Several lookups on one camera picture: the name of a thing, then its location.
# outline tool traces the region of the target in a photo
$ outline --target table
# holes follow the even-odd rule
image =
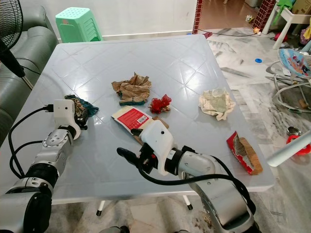
[[[111,82],[130,79],[134,72],[150,77],[152,88],[148,103],[164,94],[172,98],[171,111],[161,113],[160,117],[169,124],[179,148],[187,145],[197,152],[217,156],[249,191],[265,191],[274,184],[270,168],[238,106],[226,121],[217,121],[198,107],[203,90],[229,90],[203,35],[68,43],[56,47],[17,118],[70,93],[100,109],[88,120],[88,130],[74,141],[73,153],[55,186],[53,204],[195,194],[187,185],[166,187],[150,183],[117,155],[117,147],[134,152],[140,149],[136,140],[111,118],[120,109],[120,99]],[[155,116],[149,111],[148,103],[138,108]],[[15,148],[28,141],[44,139],[53,128],[52,113],[33,115],[14,131]],[[257,152],[263,167],[260,175],[249,176],[231,154],[226,140],[234,131],[247,138]],[[40,147],[30,145],[18,153],[24,171]],[[17,180],[9,169],[9,157],[5,139],[0,150],[0,194]],[[171,174],[162,177],[156,170],[151,175],[158,179],[177,179]]]

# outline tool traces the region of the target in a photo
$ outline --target floor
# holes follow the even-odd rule
[[[247,5],[244,0],[204,0],[199,29],[249,27],[245,22],[247,15],[256,17],[255,8]]]
[[[215,33],[251,34],[251,28],[215,29]],[[275,106],[271,75],[266,68],[278,60],[267,36],[231,37],[213,35],[207,43],[242,110],[250,129],[266,157],[285,145],[289,126],[306,132],[311,116],[295,114]],[[256,63],[255,58],[263,60]],[[284,94],[291,102],[293,92]],[[311,227],[310,156],[293,156],[271,168],[276,184],[262,193],[251,193],[257,207],[255,220],[262,233],[309,233]],[[56,205],[52,207],[53,232],[98,233],[110,226],[128,225],[132,233],[173,233],[180,229],[192,233],[213,233],[214,229],[197,196],[190,196],[194,209],[189,211],[182,197],[106,201],[102,216],[95,215],[99,201]]]

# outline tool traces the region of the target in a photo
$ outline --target cardboard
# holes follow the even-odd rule
[[[297,0],[292,8],[296,15],[309,15],[311,13],[311,0]]]
[[[121,96],[120,105],[124,103],[145,103],[150,95],[151,82],[149,77],[143,77],[136,73],[130,80],[121,82],[112,82],[112,87],[116,93]]]
[[[133,106],[126,106],[118,110],[112,116],[116,122],[121,124],[130,134],[138,141],[141,145],[143,145],[142,140],[131,133],[131,129],[145,129],[148,124],[153,122],[154,120],[160,120],[163,125],[168,129],[169,125],[159,118],[158,116],[151,117],[143,111],[135,108]]]

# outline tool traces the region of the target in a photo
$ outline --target wire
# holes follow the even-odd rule
[[[24,66],[22,66],[22,65],[20,65],[21,67],[23,67],[23,68],[25,68],[25,69],[27,69],[27,70],[30,70],[31,72],[33,72],[33,73],[36,73],[36,74],[38,74],[38,75],[41,75],[41,73],[38,73],[38,72],[36,72],[36,71],[34,71],[34,70],[32,70],[32,69],[29,69],[28,67],[24,67]]]
[[[15,150],[15,155],[16,155],[22,148],[24,148],[25,146],[30,145],[30,144],[35,144],[35,143],[42,143],[42,141],[32,141],[32,142],[27,142],[27,143],[21,145],[19,148],[17,148],[17,149]],[[11,158],[10,158],[10,167],[13,168],[13,169],[11,169],[12,172],[18,177],[18,175],[20,175],[20,174],[19,174],[19,173],[14,169],[14,167],[13,167],[13,156],[11,156]]]
[[[188,178],[185,180],[162,181],[162,180],[158,180],[158,179],[155,179],[155,178],[147,175],[143,171],[143,169],[142,169],[143,158],[140,158],[140,160],[138,162],[138,171],[142,175],[142,177],[144,177],[146,180],[148,180],[152,183],[156,183],[159,185],[167,185],[167,186],[189,184],[189,183],[194,183],[194,182],[204,181],[204,180],[210,180],[210,179],[224,179],[224,180],[232,181],[234,183],[235,187],[237,188],[237,190],[239,191],[239,193],[246,199],[247,206],[249,207],[250,211],[254,214],[256,211],[256,206],[253,203],[253,201],[250,199],[249,193],[248,193],[245,185],[241,181],[239,181],[238,179],[233,177],[232,173],[229,171],[227,166],[220,159],[218,159],[214,156],[213,156],[213,158],[215,158],[217,160],[217,162],[220,163],[220,165],[224,168],[224,170],[228,173],[228,175],[210,174],[210,175],[195,176],[195,177],[191,177],[191,178]]]
[[[18,121],[9,131],[9,134],[8,134],[8,141],[9,141],[9,146],[10,146],[10,150],[11,150],[11,154],[12,154],[12,157],[13,157],[13,160],[16,164],[16,167],[18,168],[19,170],[19,174],[16,174],[14,171],[14,167],[13,167],[13,164],[10,164],[10,169],[12,170],[12,172],[18,177],[18,178],[23,178],[25,176],[25,173],[23,171],[23,169],[21,168],[19,162],[18,162],[18,159],[16,157],[16,153],[14,151],[14,147],[13,147],[13,143],[12,143],[12,132],[13,130],[20,124],[22,123],[25,119],[27,119],[28,117],[32,116],[33,114],[37,113],[37,112],[40,112],[42,110],[46,110],[47,107],[43,107],[43,108],[39,108],[31,113],[29,113],[28,115],[26,115],[25,117],[23,117],[20,121]]]
[[[203,32],[206,32],[206,33],[213,33],[213,32],[208,32],[208,31],[204,31],[204,30],[201,30],[199,29],[199,31],[203,31]],[[227,34],[219,34],[219,33],[213,33],[213,34],[216,34],[216,35],[227,35]],[[251,35],[227,35],[227,36],[251,36]]]

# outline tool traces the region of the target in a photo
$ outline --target red mesh bag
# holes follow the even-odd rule
[[[157,98],[153,98],[149,106],[150,111],[152,113],[161,113],[163,111],[167,112],[170,110],[170,108],[168,107],[170,105],[170,102],[172,102],[172,99],[166,94],[160,100]]]

